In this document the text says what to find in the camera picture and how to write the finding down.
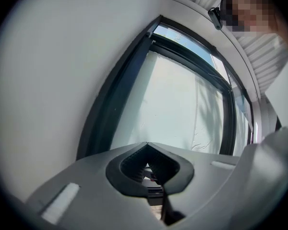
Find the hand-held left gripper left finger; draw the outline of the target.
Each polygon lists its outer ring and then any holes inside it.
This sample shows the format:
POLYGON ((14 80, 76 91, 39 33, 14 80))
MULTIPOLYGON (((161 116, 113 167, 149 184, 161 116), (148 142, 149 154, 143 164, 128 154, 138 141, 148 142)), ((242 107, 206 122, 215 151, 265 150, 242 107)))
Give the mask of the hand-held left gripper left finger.
POLYGON ((28 198, 26 205, 41 214, 66 185, 80 189, 57 226, 65 230, 166 230, 153 214, 147 199, 125 196, 106 178, 107 164, 145 143, 135 143, 80 159, 61 171, 28 198))

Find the clear upper window pane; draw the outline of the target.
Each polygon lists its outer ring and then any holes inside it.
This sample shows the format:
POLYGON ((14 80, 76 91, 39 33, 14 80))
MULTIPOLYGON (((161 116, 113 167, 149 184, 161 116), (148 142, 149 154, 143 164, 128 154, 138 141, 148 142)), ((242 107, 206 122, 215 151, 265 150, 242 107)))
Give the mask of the clear upper window pane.
POLYGON ((157 28, 154 30, 154 33, 187 48, 188 50, 201 57, 214 69, 217 69, 214 58, 211 55, 210 51, 203 44, 201 44, 191 36, 163 23, 157 26, 157 28))

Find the adjacent frosted window pane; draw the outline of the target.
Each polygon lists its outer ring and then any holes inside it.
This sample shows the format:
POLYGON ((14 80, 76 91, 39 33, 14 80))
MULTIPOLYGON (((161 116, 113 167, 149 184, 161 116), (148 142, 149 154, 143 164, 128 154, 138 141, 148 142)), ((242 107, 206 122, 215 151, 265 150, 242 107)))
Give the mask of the adjacent frosted window pane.
POLYGON ((240 157, 248 144, 249 130, 252 129, 250 105, 244 96, 235 98, 236 107, 236 138, 233 156, 240 157))

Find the frosted window glass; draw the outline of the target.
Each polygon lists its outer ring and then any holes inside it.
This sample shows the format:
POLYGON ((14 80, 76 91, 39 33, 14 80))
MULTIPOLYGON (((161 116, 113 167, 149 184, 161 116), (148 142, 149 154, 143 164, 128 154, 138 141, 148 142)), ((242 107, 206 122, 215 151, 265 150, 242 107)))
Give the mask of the frosted window glass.
POLYGON ((111 149, 156 142, 218 154, 223 139, 222 93, 182 64, 149 52, 134 82, 111 149))

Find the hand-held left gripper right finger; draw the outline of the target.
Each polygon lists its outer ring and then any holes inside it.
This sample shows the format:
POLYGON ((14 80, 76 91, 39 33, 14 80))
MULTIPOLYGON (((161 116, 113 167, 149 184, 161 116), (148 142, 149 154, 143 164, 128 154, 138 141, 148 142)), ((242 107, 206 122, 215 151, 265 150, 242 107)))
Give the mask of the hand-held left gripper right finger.
POLYGON ((148 143, 148 163, 164 191, 163 221, 151 217, 146 230, 209 230, 225 227, 230 208, 204 212, 238 162, 237 157, 148 143))

